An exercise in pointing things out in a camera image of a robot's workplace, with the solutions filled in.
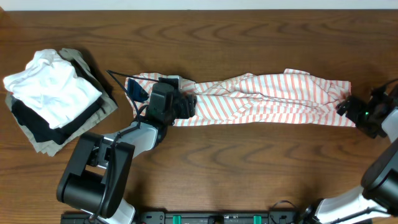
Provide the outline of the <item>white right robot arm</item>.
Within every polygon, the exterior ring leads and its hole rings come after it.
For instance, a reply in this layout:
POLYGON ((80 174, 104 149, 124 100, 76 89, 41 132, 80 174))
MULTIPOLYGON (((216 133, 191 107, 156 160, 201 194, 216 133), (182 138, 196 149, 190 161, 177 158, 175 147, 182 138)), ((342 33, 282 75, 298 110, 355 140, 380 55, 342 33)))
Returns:
POLYGON ((338 104, 336 112, 370 138, 388 138, 391 145, 364 173, 361 184, 308 207, 304 223, 364 223, 397 216, 397 97, 372 95, 366 103, 355 96, 338 104))

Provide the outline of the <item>orange white striped shirt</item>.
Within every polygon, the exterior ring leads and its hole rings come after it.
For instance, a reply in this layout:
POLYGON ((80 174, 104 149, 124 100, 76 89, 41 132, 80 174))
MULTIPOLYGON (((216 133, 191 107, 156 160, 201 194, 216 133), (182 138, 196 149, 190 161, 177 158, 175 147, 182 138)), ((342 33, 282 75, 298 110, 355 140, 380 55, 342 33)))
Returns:
POLYGON ((283 73, 245 73, 223 81, 181 80, 181 91, 197 98, 195 115, 175 126, 287 123, 353 127, 336 112, 351 94, 349 81, 326 80, 287 68, 283 73))

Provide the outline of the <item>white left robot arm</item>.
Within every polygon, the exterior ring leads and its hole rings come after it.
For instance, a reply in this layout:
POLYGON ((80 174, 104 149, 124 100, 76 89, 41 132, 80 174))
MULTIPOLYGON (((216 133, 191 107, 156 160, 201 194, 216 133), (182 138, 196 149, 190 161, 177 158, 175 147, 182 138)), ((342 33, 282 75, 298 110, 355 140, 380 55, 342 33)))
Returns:
POLYGON ((87 214, 71 223, 132 223, 135 208, 124 198, 132 160, 155 148, 176 119, 194 116, 197 98, 153 93, 134 121, 113 134, 80 136, 57 187, 57 200, 87 214))

